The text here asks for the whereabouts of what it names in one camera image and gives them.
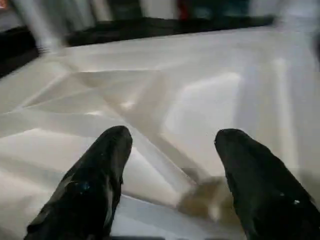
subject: white platform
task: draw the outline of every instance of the white platform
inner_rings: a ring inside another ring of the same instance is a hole
[[[67,169],[114,125],[133,136],[126,195],[174,207],[193,185],[183,169],[203,179],[224,175],[215,134],[240,128],[320,201],[318,72],[308,36],[263,27],[71,47],[36,59],[0,81],[0,226],[21,238]],[[147,205],[123,197],[114,234],[147,228],[167,239],[242,238],[214,223],[191,230],[196,220]],[[135,227],[123,227],[128,219]]]

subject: red object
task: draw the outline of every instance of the red object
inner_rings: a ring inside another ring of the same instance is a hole
[[[0,0],[0,9],[6,9],[7,6],[7,0]]]
[[[177,0],[177,7],[179,11],[179,19],[187,20],[189,18],[186,0]]]

